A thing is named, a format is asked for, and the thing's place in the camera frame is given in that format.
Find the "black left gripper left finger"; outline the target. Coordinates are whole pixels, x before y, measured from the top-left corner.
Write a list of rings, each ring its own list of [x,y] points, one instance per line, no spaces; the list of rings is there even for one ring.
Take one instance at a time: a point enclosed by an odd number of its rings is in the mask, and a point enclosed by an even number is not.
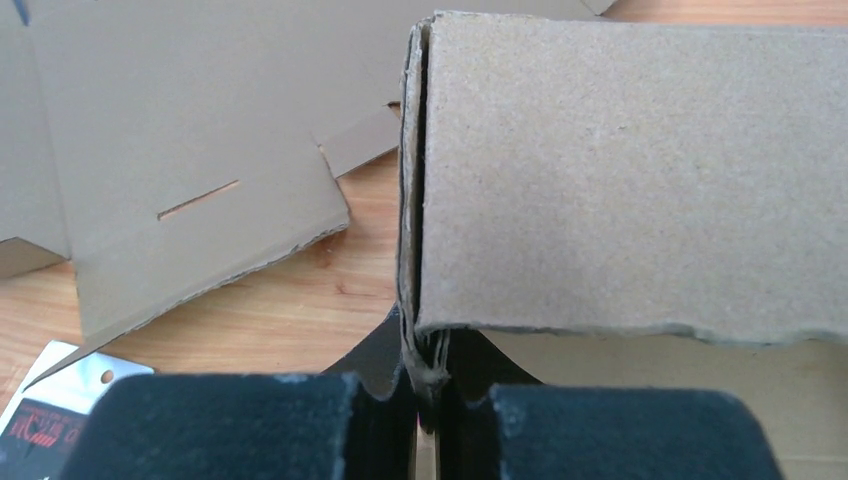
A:
[[[410,479],[397,309],[319,374],[153,374],[95,404],[64,479]]]

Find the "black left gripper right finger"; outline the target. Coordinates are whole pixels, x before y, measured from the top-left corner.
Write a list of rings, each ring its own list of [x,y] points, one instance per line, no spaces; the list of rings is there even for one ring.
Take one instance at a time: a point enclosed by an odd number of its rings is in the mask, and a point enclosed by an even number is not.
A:
[[[562,387],[455,330],[438,428],[443,479],[778,479],[763,429],[715,390]]]

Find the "brown cardboard box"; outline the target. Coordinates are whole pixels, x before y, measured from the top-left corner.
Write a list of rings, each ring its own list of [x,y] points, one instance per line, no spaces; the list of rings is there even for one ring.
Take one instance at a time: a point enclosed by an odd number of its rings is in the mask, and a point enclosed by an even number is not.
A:
[[[562,387],[715,390],[847,475],[847,32],[439,12],[407,47],[397,304]]]

